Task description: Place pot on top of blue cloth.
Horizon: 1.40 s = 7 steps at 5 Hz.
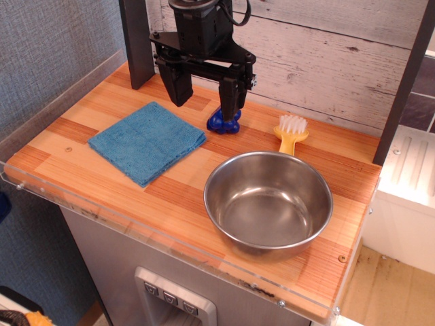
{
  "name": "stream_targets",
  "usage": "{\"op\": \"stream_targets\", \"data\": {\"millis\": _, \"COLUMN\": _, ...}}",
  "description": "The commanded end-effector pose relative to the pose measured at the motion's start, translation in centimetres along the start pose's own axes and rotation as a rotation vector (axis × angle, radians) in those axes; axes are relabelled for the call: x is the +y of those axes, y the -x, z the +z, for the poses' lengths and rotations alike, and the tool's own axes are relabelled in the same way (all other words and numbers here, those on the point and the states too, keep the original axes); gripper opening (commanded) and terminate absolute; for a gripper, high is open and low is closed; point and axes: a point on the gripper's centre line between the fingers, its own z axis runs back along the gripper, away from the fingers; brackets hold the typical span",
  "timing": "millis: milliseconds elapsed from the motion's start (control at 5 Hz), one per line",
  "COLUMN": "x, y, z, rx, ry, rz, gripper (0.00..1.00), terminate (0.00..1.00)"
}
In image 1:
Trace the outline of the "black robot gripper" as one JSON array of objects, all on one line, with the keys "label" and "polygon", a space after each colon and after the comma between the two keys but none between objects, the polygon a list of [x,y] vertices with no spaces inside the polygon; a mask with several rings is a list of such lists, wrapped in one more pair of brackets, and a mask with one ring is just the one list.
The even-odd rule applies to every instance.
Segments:
[{"label": "black robot gripper", "polygon": [[256,84],[256,57],[236,44],[233,32],[251,17],[251,3],[242,21],[233,17],[232,1],[169,1],[176,31],[154,32],[156,64],[171,101],[184,105],[193,95],[192,76],[219,83],[225,122],[243,108],[247,90]]}]

